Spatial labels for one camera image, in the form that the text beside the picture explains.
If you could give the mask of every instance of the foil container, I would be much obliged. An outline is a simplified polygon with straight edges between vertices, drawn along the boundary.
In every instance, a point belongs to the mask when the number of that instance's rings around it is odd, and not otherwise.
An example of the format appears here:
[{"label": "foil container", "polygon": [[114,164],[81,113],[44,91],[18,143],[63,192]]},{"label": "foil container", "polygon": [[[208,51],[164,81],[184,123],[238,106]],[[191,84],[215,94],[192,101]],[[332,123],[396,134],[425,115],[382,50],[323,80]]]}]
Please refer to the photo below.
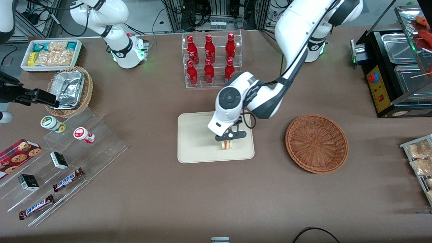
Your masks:
[{"label": "foil container", "polygon": [[60,103],[53,109],[77,109],[83,93],[85,75],[80,71],[58,73],[51,85],[50,93]]}]

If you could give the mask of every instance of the acrylic bottle rack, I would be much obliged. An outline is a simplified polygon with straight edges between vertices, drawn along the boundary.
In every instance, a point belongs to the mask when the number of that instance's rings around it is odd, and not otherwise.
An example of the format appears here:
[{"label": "acrylic bottle rack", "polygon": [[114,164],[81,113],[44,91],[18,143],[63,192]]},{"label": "acrylic bottle rack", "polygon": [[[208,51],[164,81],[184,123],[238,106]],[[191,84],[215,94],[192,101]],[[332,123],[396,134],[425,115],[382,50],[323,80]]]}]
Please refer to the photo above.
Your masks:
[{"label": "acrylic bottle rack", "polygon": [[[228,34],[234,34],[235,42],[235,58],[233,66],[235,69],[235,74],[243,71],[243,56],[242,56],[242,36],[241,31],[221,31],[221,32],[196,32],[187,33],[182,35],[181,50],[183,54],[183,68],[184,68],[184,80],[186,83],[186,88],[203,88],[203,87],[222,87],[225,86],[225,45],[228,40]],[[204,67],[206,55],[204,52],[204,46],[206,45],[206,34],[212,35],[212,40],[215,45],[216,50],[216,62],[213,63],[215,69],[215,80],[213,84],[208,84],[205,80]],[[192,86],[187,78],[187,65],[186,62],[189,60],[187,55],[187,41],[186,37],[191,35],[194,38],[194,43],[198,49],[198,57],[200,62],[195,65],[198,72],[198,85]]]}]

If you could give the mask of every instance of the emergency stop button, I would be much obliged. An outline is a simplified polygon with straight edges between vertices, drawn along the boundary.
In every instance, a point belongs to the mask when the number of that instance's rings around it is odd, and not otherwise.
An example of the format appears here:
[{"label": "emergency stop button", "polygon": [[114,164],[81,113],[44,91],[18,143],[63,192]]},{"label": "emergency stop button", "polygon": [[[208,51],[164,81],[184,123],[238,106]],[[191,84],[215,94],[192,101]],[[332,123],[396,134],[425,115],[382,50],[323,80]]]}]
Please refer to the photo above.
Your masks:
[{"label": "emergency stop button", "polygon": [[377,83],[379,80],[379,74],[377,72],[374,72],[372,74],[368,75],[368,81],[371,83]]}]

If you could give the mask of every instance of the red cookie box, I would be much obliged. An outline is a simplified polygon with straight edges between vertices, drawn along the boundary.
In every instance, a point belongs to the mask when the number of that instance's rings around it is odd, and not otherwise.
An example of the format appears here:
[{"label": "red cookie box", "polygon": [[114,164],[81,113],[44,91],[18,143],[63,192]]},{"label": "red cookie box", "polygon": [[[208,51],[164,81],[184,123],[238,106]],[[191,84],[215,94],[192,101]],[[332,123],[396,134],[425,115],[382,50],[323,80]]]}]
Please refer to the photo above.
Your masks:
[{"label": "red cookie box", "polygon": [[0,152],[0,179],[42,151],[39,144],[20,139],[5,151]]}]

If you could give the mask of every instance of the yogurt cup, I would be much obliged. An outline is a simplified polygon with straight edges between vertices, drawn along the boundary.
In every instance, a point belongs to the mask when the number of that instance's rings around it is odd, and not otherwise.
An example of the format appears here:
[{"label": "yogurt cup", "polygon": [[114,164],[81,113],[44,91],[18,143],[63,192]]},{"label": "yogurt cup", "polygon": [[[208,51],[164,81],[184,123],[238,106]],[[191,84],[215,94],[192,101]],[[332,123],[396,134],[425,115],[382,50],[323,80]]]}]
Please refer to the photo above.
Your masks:
[{"label": "yogurt cup", "polygon": [[75,129],[75,131],[73,132],[73,137],[78,140],[82,140],[88,144],[91,144],[95,141],[95,135],[90,133],[87,129],[83,127]]},{"label": "yogurt cup", "polygon": [[47,115],[41,120],[41,127],[48,130],[52,130],[57,133],[64,132],[66,130],[66,124],[58,121],[54,116]]}]

